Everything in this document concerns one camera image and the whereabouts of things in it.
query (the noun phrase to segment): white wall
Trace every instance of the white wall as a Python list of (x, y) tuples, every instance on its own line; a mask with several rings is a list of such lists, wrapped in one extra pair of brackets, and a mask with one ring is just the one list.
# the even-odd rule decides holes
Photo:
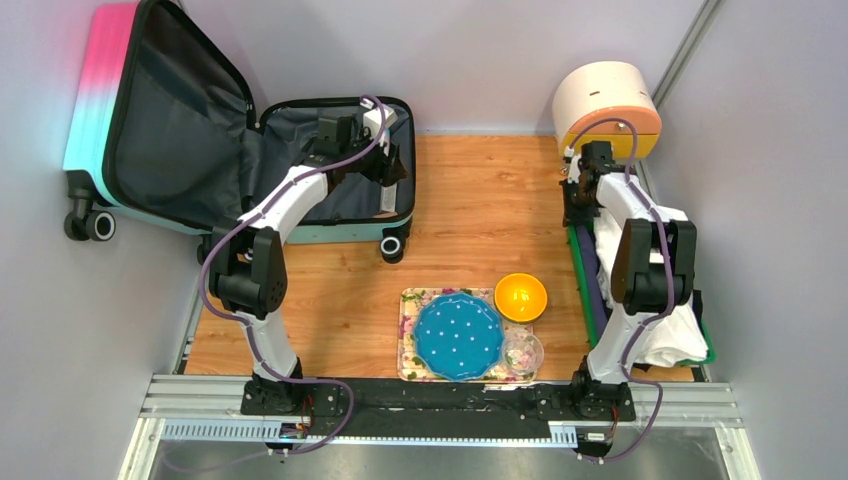
[(185, 331), (193, 242), (125, 218), (105, 244), (62, 233), (61, 172), (97, 0), (0, 18), (0, 478), (113, 479), (151, 373)]
[(845, 478), (848, 4), (725, 2), (649, 168), (698, 226), (697, 285), (763, 478)]
[(657, 84), (701, 0), (183, 0), (261, 111), (298, 98), (406, 100), (419, 130), (553, 132), (575, 68), (638, 66)]

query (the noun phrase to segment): polka dot plate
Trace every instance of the polka dot plate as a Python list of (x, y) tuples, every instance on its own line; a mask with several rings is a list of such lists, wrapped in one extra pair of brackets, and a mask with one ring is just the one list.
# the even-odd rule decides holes
[(485, 300), (453, 293), (421, 309), (413, 330), (418, 357), (452, 382), (482, 377), (500, 361), (501, 318)]

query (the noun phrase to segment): white towel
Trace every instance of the white towel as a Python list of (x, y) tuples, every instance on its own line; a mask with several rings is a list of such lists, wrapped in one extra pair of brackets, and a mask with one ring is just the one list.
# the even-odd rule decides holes
[[(673, 208), (660, 207), (675, 220), (687, 220), (686, 214)], [(607, 306), (614, 305), (610, 292), (610, 272), (618, 252), (621, 228), (605, 208), (595, 219), (595, 248), (601, 261), (598, 283)], [(662, 262), (662, 255), (651, 253), (651, 263)], [(654, 327), (645, 343), (645, 348), (636, 356), (636, 363), (649, 363), (660, 367), (673, 367), (681, 360), (701, 361), (707, 358), (707, 342), (698, 329), (691, 299), (688, 305), (675, 307), (671, 315)]]

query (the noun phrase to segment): label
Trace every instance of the label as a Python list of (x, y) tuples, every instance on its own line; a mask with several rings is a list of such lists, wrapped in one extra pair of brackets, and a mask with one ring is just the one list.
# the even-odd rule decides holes
[(397, 183), (391, 187), (383, 187), (383, 191), (380, 193), (380, 211), (384, 213), (394, 213), (396, 203)]

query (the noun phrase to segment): wooden tabletop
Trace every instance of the wooden tabletop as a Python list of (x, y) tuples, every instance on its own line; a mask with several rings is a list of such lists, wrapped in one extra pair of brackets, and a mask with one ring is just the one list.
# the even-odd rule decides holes
[[(400, 294), (408, 287), (493, 287), (527, 272), (548, 291), (536, 322), (539, 379), (567, 380), (588, 352), (577, 279), (562, 227), (552, 137), (419, 136), (412, 235), (389, 265), (376, 243), (286, 245), (283, 315), (308, 376), (397, 377)], [(201, 316), (186, 373), (248, 375), (234, 322)], [(688, 368), (638, 375), (692, 381)]]

